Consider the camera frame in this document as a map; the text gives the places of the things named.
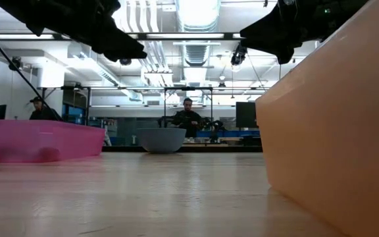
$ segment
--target ceiling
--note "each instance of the ceiling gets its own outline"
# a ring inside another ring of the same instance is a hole
[[[218,32],[239,32],[242,28],[254,23],[267,15],[275,6],[276,1],[269,0],[268,7],[263,7],[264,1],[258,0],[222,0],[220,14],[218,18]],[[158,0],[157,24],[161,32],[177,32],[178,22],[173,0]],[[139,9],[137,9],[137,22],[139,22]],[[4,10],[0,9],[0,34],[29,34],[30,31],[25,25]],[[232,72],[230,57],[237,45],[237,41],[212,41],[217,44],[211,46],[211,52],[207,64],[207,75],[204,86],[218,86],[222,81],[220,76],[224,76],[228,87],[248,87],[260,86],[258,81],[265,87],[273,86],[281,77],[288,73],[293,67],[301,62],[308,54],[316,48],[316,42],[306,42],[302,47],[295,49],[294,61],[286,65],[277,65],[276,57],[268,53],[256,50],[248,50],[246,60],[241,64],[240,71]],[[5,49],[40,49],[56,57],[64,64],[69,65],[66,48],[70,42],[65,41],[4,41],[1,42]],[[181,47],[174,45],[174,41],[163,41],[164,55],[169,68],[172,70],[172,80],[175,85],[181,86],[185,82],[183,75],[183,62]],[[98,63],[111,71],[120,82],[127,86],[141,85],[141,64],[138,60],[133,60],[131,65],[122,66],[119,62],[114,63],[102,55],[96,58]],[[65,80],[78,81],[82,84],[92,86],[107,86],[106,83],[97,84],[100,78],[96,74],[88,74],[80,68],[69,66]],[[246,93],[243,90],[235,93]]]

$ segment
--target man with cap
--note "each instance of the man with cap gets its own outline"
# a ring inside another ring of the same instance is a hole
[[[62,121],[62,118],[54,109],[46,107],[42,100],[39,97],[35,97],[30,100],[30,103],[33,103],[35,111],[33,111],[30,120],[55,120]]]

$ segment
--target man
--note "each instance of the man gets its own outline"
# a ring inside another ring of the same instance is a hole
[[[35,97],[30,100],[30,103],[33,103],[35,111],[33,111],[30,120],[55,120],[62,121],[62,118],[54,109],[49,109],[46,107],[42,100],[39,97]]]
[[[184,100],[184,110],[175,114],[172,124],[177,125],[179,128],[186,129],[186,138],[196,138],[197,128],[201,122],[201,116],[192,111],[192,100],[186,98]]]

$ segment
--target black cable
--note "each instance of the black cable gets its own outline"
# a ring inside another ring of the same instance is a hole
[[[58,116],[55,114],[55,112],[50,108],[50,106],[46,103],[44,98],[39,94],[39,92],[33,87],[32,83],[30,83],[27,78],[21,73],[20,69],[13,63],[13,61],[8,57],[8,55],[4,52],[2,47],[0,46],[0,52],[4,56],[5,60],[8,61],[8,63],[17,71],[17,73],[20,75],[21,78],[27,83],[27,85],[30,86],[30,88],[33,90],[33,92],[38,96],[38,98],[42,101],[43,105],[46,106],[53,114],[53,116],[56,118],[56,120],[59,120]]]

